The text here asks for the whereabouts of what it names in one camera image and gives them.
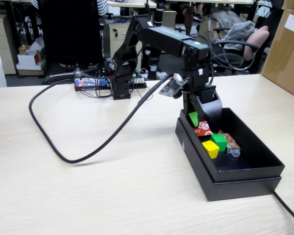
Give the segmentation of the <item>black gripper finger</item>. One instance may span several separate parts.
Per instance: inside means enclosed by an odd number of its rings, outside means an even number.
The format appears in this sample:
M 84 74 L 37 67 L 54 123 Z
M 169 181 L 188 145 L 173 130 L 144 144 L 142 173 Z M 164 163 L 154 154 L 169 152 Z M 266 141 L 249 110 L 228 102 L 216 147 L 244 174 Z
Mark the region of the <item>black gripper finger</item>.
M 183 96 L 183 112 L 193 128 L 198 128 L 198 113 L 196 107 L 196 95 L 182 92 Z
M 200 96 L 196 96 L 195 110 L 198 114 L 198 120 L 204 120 L 208 123 L 212 132 L 219 132 L 221 129 L 222 102 L 218 94 L 212 95 L 210 102 L 203 103 Z

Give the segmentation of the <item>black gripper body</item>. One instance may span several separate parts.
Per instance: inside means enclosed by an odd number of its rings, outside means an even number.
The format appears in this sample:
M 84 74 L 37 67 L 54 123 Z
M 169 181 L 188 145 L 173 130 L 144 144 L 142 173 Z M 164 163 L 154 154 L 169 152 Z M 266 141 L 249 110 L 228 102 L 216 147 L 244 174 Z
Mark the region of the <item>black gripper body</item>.
M 209 69 L 200 68 L 187 72 L 187 82 L 182 91 L 198 96 L 201 103 L 214 101 L 216 86 L 209 83 Z

